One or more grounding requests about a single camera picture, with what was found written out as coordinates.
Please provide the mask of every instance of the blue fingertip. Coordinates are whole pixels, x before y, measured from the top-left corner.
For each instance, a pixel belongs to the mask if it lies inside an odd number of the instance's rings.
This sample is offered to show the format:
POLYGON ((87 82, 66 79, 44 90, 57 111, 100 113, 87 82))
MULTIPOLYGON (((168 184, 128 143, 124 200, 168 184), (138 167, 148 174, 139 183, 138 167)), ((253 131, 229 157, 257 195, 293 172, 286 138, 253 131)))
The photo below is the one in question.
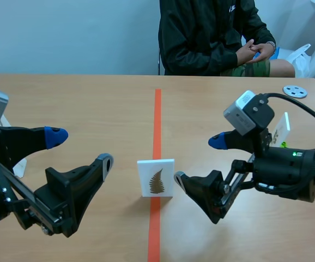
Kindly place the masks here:
POLYGON ((68 132, 63 128, 54 131, 51 127, 45 127, 44 130, 46 149, 59 146, 68 138, 68 132))
POLYGON ((227 144, 225 143, 225 136, 224 132, 220 133, 217 138, 210 138, 208 140, 208 145, 210 147, 213 147, 215 149, 223 149, 223 150, 228 150, 227 144))

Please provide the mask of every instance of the wristwatch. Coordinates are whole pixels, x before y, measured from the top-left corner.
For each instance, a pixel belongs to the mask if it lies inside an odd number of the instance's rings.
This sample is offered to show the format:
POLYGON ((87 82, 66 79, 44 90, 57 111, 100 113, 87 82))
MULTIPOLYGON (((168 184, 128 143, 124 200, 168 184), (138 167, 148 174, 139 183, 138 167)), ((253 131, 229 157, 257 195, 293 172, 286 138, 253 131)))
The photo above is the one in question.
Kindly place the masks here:
POLYGON ((273 41, 268 41, 267 44, 270 44, 270 45, 273 46, 273 48, 274 48, 274 53, 275 53, 275 52, 276 52, 276 45, 275 45, 275 43, 274 43, 273 41))

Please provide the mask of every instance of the card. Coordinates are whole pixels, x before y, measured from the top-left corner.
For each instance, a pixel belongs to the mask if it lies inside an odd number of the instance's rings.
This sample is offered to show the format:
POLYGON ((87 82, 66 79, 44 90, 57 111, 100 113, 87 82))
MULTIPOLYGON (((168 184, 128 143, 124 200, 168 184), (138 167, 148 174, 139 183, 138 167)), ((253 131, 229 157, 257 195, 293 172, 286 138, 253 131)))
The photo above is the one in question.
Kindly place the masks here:
MULTIPOLYGON (((6 117, 2 115, 0 119, 0 127, 10 127, 10 126, 11 125, 9 121, 7 121, 6 117)), ((22 178, 23 175, 25 174, 26 165, 27 165, 27 160, 25 158, 19 161, 13 168, 15 176, 22 178)))
POLYGON ((290 125, 288 119, 288 113, 285 112, 281 117, 280 121, 277 123, 274 131, 271 133, 272 142, 270 146, 280 147, 283 142, 285 142, 288 134, 290 132, 290 125))
POLYGON ((174 159, 139 160, 142 196, 173 196, 174 159))

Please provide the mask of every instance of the black jacket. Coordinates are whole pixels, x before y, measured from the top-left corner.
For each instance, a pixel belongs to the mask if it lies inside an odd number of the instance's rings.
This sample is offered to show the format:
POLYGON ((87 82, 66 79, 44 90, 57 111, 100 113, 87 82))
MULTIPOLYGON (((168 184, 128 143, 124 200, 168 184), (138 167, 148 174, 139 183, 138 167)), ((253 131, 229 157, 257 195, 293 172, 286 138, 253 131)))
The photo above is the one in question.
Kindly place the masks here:
POLYGON ((254 0, 160 0, 160 12, 166 75, 219 75, 235 68, 242 35, 255 44, 275 42, 254 0))

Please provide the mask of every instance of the knee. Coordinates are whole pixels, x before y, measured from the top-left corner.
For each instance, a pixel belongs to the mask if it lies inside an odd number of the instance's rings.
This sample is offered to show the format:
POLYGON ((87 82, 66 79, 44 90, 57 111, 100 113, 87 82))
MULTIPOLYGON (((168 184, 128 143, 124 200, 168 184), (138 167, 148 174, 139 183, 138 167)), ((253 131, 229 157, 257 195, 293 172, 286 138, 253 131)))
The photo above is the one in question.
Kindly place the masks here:
POLYGON ((282 78, 294 78, 295 77, 295 70, 291 63, 287 62, 283 59, 278 59, 280 63, 280 74, 282 78))

